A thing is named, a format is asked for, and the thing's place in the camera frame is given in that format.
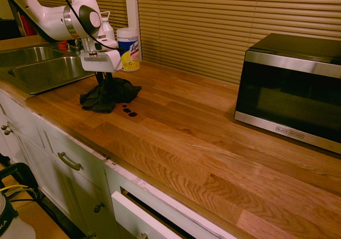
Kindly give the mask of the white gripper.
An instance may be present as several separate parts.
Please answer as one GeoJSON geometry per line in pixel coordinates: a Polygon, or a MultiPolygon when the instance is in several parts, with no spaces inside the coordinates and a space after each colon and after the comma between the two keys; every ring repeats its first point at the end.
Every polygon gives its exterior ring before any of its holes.
{"type": "Polygon", "coordinates": [[[104,72],[106,83],[111,84],[113,81],[112,73],[122,69],[121,57],[117,50],[97,52],[96,54],[81,50],[80,59],[85,71],[95,72],[99,85],[103,82],[102,72],[104,72]]]}

